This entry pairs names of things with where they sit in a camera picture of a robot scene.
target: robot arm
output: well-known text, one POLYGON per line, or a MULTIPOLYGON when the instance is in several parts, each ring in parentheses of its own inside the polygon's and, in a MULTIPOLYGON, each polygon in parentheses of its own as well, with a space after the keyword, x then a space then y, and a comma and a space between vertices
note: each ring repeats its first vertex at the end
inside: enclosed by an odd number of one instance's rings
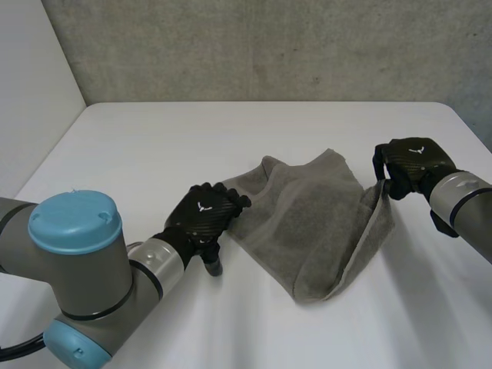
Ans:
POLYGON ((467 171, 441 179, 430 193, 435 214, 492 264, 492 186, 467 171))
POLYGON ((250 204, 221 184, 195 186, 163 232, 127 254, 121 217, 105 194, 75 191, 39 205, 0 198, 0 270, 52 286, 61 314, 44 333, 46 347, 71 368, 97 369, 178 283, 193 255, 205 254, 207 270, 220 274, 217 239, 250 204))
POLYGON ((461 236, 492 263, 492 186, 476 175, 456 169, 449 156, 429 138, 392 140, 376 147, 373 157, 378 180, 384 166, 391 177, 385 191, 395 200, 421 193, 430 204, 438 229, 461 236))

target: black glove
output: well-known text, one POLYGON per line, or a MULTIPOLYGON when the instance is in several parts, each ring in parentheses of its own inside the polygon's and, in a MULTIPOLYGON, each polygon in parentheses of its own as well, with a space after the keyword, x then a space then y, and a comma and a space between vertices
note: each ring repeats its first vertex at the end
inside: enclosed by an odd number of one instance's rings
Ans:
POLYGON ((218 257, 218 238, 228 229, 232 218, 243 208, 251 206, 247 196, 239 196, 234 189, 227 190, 222 183, 193 186, 169 215, 164 231, 156 234, 180 253, 183 263, 199 254, 211 275, 220 275, 222 266, 218 257))
MULTIPOLYGON (((394 139, 389 144, 378 145, 372 162, 378 181, 385 179, 386 165, 391 179, 385 181, 384 191, 394 200, 401 200, 409 193, 417 192, 429 201, 437 183, 459 171, 446 152, 430 138, 394 139)), ((458 237, 433 211, 430 211, 430 216, 438 231, 458 237)))

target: black cable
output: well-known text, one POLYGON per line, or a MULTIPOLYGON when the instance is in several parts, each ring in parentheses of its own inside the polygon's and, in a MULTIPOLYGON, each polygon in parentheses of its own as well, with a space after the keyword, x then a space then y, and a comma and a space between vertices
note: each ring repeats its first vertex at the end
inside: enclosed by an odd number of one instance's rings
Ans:
POLYGON ((0 348, 0 362, 14 360, 19 357, 33 354, 44 347, 45 342, 43 341, 43 334, 41 333, 26 342, 22 342, 21 344, 16 344, 15 346, 7 348, 0 348))

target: white wall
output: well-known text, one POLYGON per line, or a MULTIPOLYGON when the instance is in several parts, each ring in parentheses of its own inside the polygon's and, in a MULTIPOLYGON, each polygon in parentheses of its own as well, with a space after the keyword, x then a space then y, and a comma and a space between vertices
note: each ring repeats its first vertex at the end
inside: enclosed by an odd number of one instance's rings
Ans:
POLYGON ((0 196, 14 197, 85 108, 40 0, 0 0, 0 196))

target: gray towel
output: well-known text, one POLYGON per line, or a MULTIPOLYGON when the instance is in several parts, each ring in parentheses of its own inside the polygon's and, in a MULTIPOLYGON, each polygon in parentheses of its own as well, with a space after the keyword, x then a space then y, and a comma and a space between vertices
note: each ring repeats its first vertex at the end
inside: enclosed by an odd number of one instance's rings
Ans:
POLYGON ((224 183, 253 204, 229 235, 299 302, 342 292, 394 227, 382 182, 364 191, 333 150, 300 166, 267 156, 224 183))

